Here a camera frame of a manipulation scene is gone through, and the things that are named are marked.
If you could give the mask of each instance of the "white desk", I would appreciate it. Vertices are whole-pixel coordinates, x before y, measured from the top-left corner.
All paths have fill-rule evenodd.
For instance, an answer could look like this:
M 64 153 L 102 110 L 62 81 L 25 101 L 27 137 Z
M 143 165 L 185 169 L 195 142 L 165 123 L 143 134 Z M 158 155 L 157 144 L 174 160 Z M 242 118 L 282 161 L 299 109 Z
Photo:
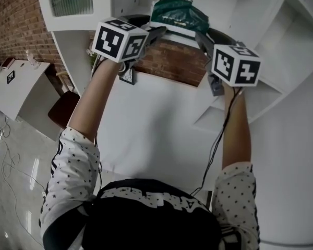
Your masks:
M 44 74 L 49 65 L 42 62 L 38 69 L 33 69 L 28 61 L 16 60 L 9 69 L 2 69 L 0 111 L 11 120 L 19 116 L 43 135 L 56 140 L 60 128 L 47 113 L 60 96 Z M 7 76 L 13 70 L 15 78 L 7 84 Z

